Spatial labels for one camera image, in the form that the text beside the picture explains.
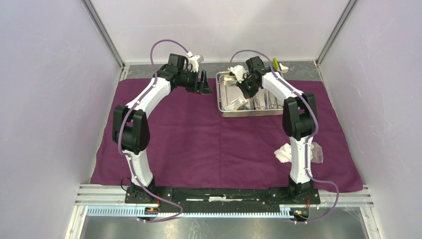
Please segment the white gauze pad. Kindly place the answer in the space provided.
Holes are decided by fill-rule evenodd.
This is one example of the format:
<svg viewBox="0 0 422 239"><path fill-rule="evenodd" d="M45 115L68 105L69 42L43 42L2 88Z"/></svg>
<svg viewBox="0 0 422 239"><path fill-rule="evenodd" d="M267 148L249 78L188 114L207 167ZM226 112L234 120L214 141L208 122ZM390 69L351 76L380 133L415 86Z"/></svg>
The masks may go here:
<svg viewBox="0 0 422 239"><path fill-rule="evenodd" d="M311 144L311 162L323 163L322 147L316 142L312 142Z"/></svg>

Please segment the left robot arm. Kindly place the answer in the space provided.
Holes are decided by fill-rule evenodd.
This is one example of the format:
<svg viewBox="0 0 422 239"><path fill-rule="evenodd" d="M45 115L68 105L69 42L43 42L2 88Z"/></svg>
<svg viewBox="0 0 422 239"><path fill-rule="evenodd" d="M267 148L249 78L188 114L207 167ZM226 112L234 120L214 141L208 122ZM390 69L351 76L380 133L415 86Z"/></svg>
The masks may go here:
<svg viewBox="0 0 422 239"><path fill-rule="evenodd" d="M137 195L145 203L156 198L156 189L149 185L153 174L146 152L150 141L148 117L177 87L185 88L189 93L212 94L206 71L199 69L203 60L202 55L191 52L185 56L171 53L167 64L154 73L150 83L135 99L113 110L112 139L126 157L131 173L127 193Z"/></svg>

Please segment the maroon cloth wrap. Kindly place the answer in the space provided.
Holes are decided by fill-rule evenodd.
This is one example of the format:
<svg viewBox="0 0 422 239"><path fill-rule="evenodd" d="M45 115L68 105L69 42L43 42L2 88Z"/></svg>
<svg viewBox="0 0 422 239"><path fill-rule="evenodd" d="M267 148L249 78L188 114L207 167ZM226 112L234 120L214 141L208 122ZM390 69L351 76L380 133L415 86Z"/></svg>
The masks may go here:
<svg viewBox="0 0 422 239"><path fill-rule="evenodd" d="M363 182L322 82L293 81L316 97L314 142L323 162L312 163L318 189L355 192ZM148 118L149 166L158 186L266 189L288 185L291 165L274 152L289 142L281 116L224 118L216 95L173 90Z"/></svg>

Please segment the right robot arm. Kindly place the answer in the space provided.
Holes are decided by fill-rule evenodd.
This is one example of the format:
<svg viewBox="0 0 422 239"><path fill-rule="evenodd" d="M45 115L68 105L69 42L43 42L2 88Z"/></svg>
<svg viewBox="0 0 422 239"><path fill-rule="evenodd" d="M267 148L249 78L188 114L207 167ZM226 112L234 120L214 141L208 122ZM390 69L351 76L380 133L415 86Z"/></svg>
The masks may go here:
<svg viewBox="0 0 422 239"><path fill-rule="evenodd" d="M228 69L245 98L265 89L283 100L282 126L290 139L292 164L287 195L291 202L300 203L314 189L310 162L312 139L318 131L316 98L293 87L258 56L246 64L247 68L236 65Z"/></svg>

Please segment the steel two-compartment tray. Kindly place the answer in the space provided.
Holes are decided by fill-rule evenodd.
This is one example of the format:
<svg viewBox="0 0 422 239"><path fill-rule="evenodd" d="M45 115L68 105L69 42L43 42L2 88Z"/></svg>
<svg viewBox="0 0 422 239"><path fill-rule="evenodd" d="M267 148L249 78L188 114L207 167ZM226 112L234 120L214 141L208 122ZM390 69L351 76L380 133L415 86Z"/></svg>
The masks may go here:
<svg viewBox="0 0 422 239"><path fill-rule="evenodd" d="M226 111L224 107L232 100L243 97L241 90L236 86L236 78L228 71L221 71L216 74L216 92L217 92L217 105L220 114L223 117L259 117L259 116L276 116L282 115L282 110L256 110L254 107L253 98L255 96L264 98L264 95L268 95L274 100L276 97L266 89L260 89L258 93L247 100L249 103L246 104L241 110Z"/></svg>

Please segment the white gauze packet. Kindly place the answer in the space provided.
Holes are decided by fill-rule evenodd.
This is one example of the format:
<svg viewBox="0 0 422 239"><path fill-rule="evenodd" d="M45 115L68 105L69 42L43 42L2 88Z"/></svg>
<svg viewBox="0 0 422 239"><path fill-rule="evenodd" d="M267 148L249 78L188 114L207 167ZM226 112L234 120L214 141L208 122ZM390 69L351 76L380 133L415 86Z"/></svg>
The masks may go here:
<svg viewBox="0 0 422 239"><path fill-rule="evenodd" d="M291 145L288 143L275 150L274 154L281 163L292 162L292 149Z"/></svg>

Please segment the green suture packet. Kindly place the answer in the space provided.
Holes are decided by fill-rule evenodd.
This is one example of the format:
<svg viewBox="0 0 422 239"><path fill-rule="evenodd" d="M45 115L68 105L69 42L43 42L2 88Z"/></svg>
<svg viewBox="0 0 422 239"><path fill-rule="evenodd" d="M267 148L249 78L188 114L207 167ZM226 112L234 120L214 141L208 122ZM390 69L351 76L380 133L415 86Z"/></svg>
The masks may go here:
<svg viewBox="0 0 422 239"><path fill-rule="evenodd" d="M224 109L226 111L241 110L241 108L244 107L248 103L249 103L249 100L245 99L244 97L238 97L238 98L232 100L230 103L228 103L224 107Z"/></svg>

